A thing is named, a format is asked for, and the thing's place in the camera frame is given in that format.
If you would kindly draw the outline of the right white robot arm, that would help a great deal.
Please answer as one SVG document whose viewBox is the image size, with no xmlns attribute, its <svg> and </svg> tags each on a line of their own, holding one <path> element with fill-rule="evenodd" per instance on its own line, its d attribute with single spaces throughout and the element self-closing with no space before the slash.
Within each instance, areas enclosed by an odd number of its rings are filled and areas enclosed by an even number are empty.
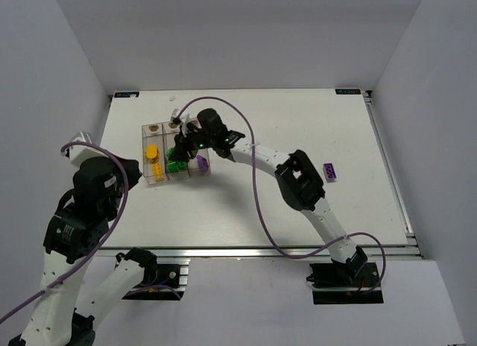
<svg viewBox="0 0 477 346">
<path fill-rule="evenodd" d="M 252 142 L 251 135 L 230 130 L 212 108 L 199 112 L 198 124 L 178 109 L 169 125 L 178 127 L 171 159 L 188 162 L 201 149 L 211 148 L 219 157 L 258 170 L 277 181 L 284 202 L 305 216 L 329 251 L 338 274 L 349 283 L 358 278 L 367 263 L 365 252 L 347 237 L 326 200 L 323 180 L 307 154 L 300 149 L 286 154 Z"/>
</svg>

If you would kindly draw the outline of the yellow round-top lego brick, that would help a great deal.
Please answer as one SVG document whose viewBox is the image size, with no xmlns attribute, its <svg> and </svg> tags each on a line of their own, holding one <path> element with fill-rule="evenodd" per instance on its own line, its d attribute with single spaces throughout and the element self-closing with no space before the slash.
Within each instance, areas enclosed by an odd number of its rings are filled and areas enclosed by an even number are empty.
<svg viewBox="0 0 477 346">
<path fill-rule="evenodd" d="M 155 144 L 148 145 L 145 156 L 151 164 L 158 163 L 160 159 L 160 152 L 157 145 Z"/>
</svg>

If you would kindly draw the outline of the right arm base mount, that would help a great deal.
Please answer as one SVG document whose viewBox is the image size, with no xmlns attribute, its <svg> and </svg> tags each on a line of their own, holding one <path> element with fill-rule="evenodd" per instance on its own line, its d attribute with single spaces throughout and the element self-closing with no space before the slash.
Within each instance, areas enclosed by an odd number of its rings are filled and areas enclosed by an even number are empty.
<svg viewBox="0 0 477 346">
<path fill-rule="evenodd" d="M 376 263 L 368 262 L 353 279 L 331 263 L 312 263 L 306 282 L 314 305 L 383 304 L 380 274 Z"/>
</svg>

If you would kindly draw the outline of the purple small lego brick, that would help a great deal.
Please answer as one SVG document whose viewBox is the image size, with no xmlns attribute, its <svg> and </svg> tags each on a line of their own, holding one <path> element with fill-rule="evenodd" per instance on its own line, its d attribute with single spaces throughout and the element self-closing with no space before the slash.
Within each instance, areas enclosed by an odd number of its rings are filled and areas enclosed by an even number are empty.
<svg viewBox="0 0 477 346">
<path fill-rule="evenodd" d="M 206 174 L 209 172 L 209 162 L 207 158 L 198 154 L 195 158 L 195 162 L 200 173 Z"/>
</svg>

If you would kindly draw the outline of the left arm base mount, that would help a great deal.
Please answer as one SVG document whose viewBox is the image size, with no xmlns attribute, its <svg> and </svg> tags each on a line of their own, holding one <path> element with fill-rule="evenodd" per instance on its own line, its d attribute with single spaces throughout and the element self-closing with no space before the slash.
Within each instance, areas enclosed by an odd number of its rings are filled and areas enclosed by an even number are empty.
<svg viewBox="0 0 477 346">
<path fill-rule="evenodd" d="M 133 260 L 144 267 L 142 281 L 124 297 L 128 301 L 179 301 L 184 291 L 180 288 L 181 264 L 161 263 L 157 256 L 141 248 L 132 248 L 126 254 L 116 254 L 115 268 L 122 261 Z"/>
</svg>

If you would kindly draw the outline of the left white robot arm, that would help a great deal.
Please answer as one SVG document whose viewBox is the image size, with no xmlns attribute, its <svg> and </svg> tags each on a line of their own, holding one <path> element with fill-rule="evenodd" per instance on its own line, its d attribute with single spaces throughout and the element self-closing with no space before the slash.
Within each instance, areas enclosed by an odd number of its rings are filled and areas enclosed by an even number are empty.
<svg viewBox="0 0 477 346">
<path fill-rule="evenodd" d="M 10 345 L 92 345 L 112 308 L 155 277 L 155 256 L 132 248 L 84 302 L 77 302 L 92 256 L 119 221 L 124 197 L 141 176 L 136 160 L 92 157 L 80 163 L 72 189 L 63 194 L 48 223 L 34 311 Z"/>
</svg>

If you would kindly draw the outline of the green lego brick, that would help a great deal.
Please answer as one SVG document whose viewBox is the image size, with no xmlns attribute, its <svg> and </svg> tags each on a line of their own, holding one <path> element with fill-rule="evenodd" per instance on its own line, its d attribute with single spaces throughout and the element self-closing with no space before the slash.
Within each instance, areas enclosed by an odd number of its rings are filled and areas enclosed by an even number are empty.
<svg viewBox="0 0 477 346">
<path fill-rule="evenodd" d="M 185 172 L 188 169 L 188 163 L 184 161 L 171 161 L 166 166 L 170 174 Z"/>
<path fill-rule="evenodd" d="M 174 159 L 174 148 L 169 148 L 166 152 L 166 157 L 167 157 L 167 161 L 170 163 L 170 162 L 174 162 L 175 159 Z"/>
</svg>

